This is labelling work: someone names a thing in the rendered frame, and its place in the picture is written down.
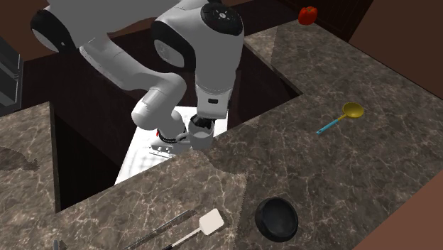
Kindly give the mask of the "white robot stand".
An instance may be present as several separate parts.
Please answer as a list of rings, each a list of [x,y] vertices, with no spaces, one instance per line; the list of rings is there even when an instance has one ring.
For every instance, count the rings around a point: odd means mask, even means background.
[[[190,118],[197,112],[196,107],[177,106],[174,110],[180,113],[187,128]],[[227,131],[227,125],[228,117],[225,119],[217,119],[214,125],[214,136],[218,136]],[[151,153],[153,152],[151,150],[151,141],[154,138],[156,138],[156,130],[146,131],[138,127],[136,128],[125,159],[114,183],[115,185],[170,158],[168,156],[163,157]]]

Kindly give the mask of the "black bowl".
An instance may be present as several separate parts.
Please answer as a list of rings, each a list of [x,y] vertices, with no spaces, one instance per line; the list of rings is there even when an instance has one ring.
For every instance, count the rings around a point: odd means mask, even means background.
[[[281,197],[264,199],[254,215],[259,232],[274,242],[291,240],[298,229],[298,215],[295,208]]]

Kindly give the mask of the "dark long kitchen knife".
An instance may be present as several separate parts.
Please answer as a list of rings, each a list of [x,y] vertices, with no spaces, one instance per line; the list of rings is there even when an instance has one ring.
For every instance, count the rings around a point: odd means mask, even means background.
[[[129,244],[122,250],[135,250],[139,246],[145,244],[147,241],[153,239],[159,234],[162,234],[164,231],[168,230],[169,228],[184,222],[186,219],[189,219],[194,214],[196,214],[195,210],[186,210],[183,213],[179,214],[178,216],[172,218],[170,221],[159,226],[157,229],[154,229],[152,232],[148,233],[147,235],[141,237],[140,239],[135,240],[133,243]]]

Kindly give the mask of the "red bell pepper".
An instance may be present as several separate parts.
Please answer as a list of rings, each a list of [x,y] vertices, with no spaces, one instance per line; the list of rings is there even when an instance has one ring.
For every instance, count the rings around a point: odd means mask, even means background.
[[[301,25],[308,26],[313,24],[317,19],[318,10],[313,6],[301,8],[298,21]]]

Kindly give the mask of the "white mug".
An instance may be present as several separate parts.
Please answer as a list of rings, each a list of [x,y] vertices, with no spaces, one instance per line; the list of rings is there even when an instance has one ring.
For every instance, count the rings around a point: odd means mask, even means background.
[[[178,143],[188,143],[195,150],[209,148],[214,137],[214,128],[211,131],[191,129],[191,119],[188,124],[187,132],[181,133],[176,137]]]

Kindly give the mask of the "dark grey kitchen appliance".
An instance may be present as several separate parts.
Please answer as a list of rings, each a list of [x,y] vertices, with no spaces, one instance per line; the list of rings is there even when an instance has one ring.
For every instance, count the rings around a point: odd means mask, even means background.
[[[21,109],[23,59],[0,36],[0,117]]]

